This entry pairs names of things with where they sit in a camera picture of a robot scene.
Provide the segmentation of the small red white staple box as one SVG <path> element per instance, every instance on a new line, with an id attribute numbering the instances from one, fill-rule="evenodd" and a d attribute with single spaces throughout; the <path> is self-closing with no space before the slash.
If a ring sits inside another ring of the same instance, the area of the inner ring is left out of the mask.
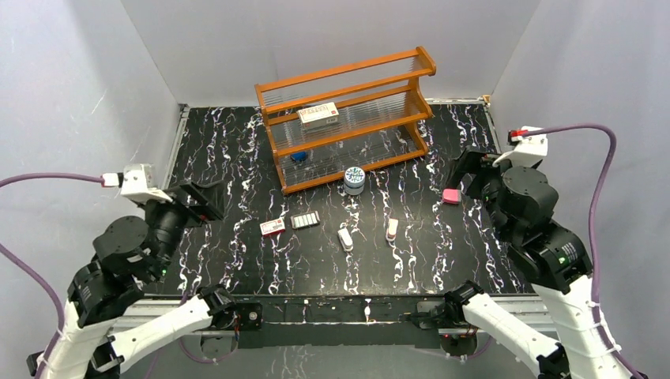
<path id="1" fill-rule="evenodd" d="M 285 221 L 283 218 L 265 221 L 260 224 L 260 231 L 262 237 L 269 237 L 283 233 L 286 230 Z"/>

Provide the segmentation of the cardboard staple tray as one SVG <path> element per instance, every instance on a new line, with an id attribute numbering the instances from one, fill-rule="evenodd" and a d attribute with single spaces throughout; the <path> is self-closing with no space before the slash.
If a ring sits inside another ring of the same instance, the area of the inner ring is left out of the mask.
<path id="1" fill-rule="evenodd" d="M 320 224 L 320 216 L 316 211 L 291 216 L 290 220 L 292 229 L 294 230 L 313 227 Z"/>

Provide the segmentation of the white stapler part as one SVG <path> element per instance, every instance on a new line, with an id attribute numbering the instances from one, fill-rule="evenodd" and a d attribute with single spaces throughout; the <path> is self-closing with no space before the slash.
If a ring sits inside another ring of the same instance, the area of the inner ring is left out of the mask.
<path id="1" fill-rule="evenodd" d="M 352 241 L 352 236 L 350 235 L 348 229 L 341 228 L 337 232 L 337 236 L 339 238 L 340 244 L 342 245 L 342 248 L 345 252 L 350 253 L 353 250 L 353 241 Z"/>

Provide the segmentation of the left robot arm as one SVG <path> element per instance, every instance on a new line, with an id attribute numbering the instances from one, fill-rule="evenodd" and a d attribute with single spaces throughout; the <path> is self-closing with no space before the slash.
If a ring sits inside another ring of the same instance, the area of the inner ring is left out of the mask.
<path id="1" fill-rule="evenodd" d="M 222 220 L 220 182 L 155 187 L 139 173 L 104 174 L 105 187 L 143 210 L 112 222 L 93 242 L 92 260 L 69 285 L 57 331 L 28 357 L 34 378 L 117 378 L 136 361 L 191 332 L 233 326 L 238 306 L 224 286 L 202 287 L 183 304 L 124 332 L 113 327 L 144 297 L 142 285 L 164 277 L 185 230 Z"/>

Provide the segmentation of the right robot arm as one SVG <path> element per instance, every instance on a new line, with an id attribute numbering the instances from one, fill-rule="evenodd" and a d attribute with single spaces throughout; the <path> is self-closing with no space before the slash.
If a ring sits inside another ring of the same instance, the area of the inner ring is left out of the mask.
<path id="1" fill-rule="evenodd" d="M 456 327 L 486 331 L 538 378 L 640 378 L 612 341 L 591 294 L 595 268 L 583 241 L 553 218 L 558 192 L 536 166 L 467 148 L 450 162 L 446 185 L 466 175 L 469 197 L 481 201 L 507 254 L 546 307 L 557 336 L 549 338 L 497 305 L 468 281 L 446 294 L 445 315 Z"/>

